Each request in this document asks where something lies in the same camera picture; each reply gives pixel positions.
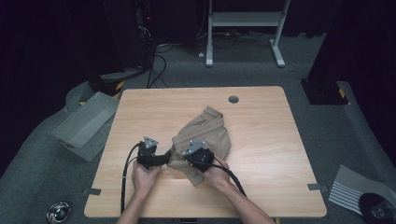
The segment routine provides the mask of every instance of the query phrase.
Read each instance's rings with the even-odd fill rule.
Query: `forearm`
[[[218,190],[221,191],[221,193],[223,193],[227,200],[233,205],[244,224],[274,223],[274,221],[264,211],[262,211],[260,207],[243,195],[231,183],[219,186]]]
[[[140,217],[148,192],[134,193],[117,224],[135,224]]]

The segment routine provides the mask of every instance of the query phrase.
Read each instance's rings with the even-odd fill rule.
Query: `white shelf frame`
[[[213,66],[212,31],[216,26],[276,26],[276,35],[269,43],[276,58],[278,67],[285,67],[285,61],[278,44],[283,25],[288,14],[290,0],[285,0],[282,11],[277,12],[213,12],[212,1],[209,0],[208,32],[206,45],[206,66]]]

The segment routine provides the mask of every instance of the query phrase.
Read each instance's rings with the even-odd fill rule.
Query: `beige cloth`
[[[182,152],[189,147],[190,140],[205,141],[204,148],[209,148],[217,157],[224,159],[230,151],[231,141],[224,128],[223,115],[208,106],[203,114],[190,121],[172,138],[172,157],[168,166],[184,172],[190,182],[197,186],[205,179],[201,172],[190,167],[182,156]]]

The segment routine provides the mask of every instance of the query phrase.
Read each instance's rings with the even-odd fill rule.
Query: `gray carpet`
[[[341,164],[396,190],[396,169],[376,141],[345,82],[350,105],[310,105],[300,84],[308,76],[324,36],[306,38],[282,36],[279,48],[286,62],[278,68],[267,41],[238,41],[216,39],[214,65],[205,67],[205,46],[174,45],[157,49],[166,60],[162,78],[169,88],[223,86],[280,86],[284,89],[290,108],[303,139],[317,181],[329,189]],[[156,57],[155,69],[164,66]],[[148,74],[129,79],[123,90],[146,88]],[[21,150],[0,180],[0,223],[45,223],[48,208],[60,200],[72,205],[65,223],[115,223],[115,218],[88,218],[84,207],[89,189],[101,158],[86,162],[64,149],[51,132],[78,108],[78,99],[87,88],[81,83],[69,92],[64,109],[42,121],[30,134]],[[153,88],[164,88],[157,80]],[[281,223],[365,223],[362,217],[328,201],[328,213],[322,218],[281,218]]]

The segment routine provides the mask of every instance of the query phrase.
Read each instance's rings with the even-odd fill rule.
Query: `wooden table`
[[[229,96],[239,98],[231,104]],[[87,217],[118,217],[123,166],[144,136],[159,141],[157,154],[209,105],[224,114],[232,148],[226,161],[249,199],[271,217],[323,217],[326,207],[303,142],[280,87],[126,90],[106,142]],[[128,170],[126,202],[133,193]],[[206,183],[194,187],[180,171],[163,167],[141,217],[238,217],[228,201]]]

